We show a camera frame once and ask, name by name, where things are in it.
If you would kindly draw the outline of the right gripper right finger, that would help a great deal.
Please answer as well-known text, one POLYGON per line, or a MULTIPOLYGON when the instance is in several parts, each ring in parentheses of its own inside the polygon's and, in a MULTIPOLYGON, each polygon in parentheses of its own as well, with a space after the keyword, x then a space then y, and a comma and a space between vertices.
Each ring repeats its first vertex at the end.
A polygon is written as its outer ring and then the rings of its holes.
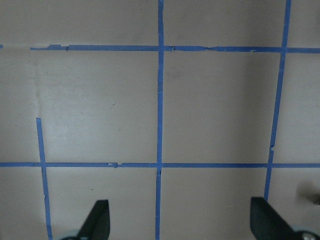
POLYGON ((295 231, 263 197, 250 199, 250 230, 256 240, 294 240, 295 231))

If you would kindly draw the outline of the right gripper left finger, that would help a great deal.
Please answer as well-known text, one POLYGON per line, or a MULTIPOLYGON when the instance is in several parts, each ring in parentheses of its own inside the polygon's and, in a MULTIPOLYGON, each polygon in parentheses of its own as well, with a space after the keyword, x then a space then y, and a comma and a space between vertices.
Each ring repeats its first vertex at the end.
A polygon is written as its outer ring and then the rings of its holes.
POLYGON ((108 240, 111 231, 109 201, 97 200, 76 235, 77 240, 108 240))

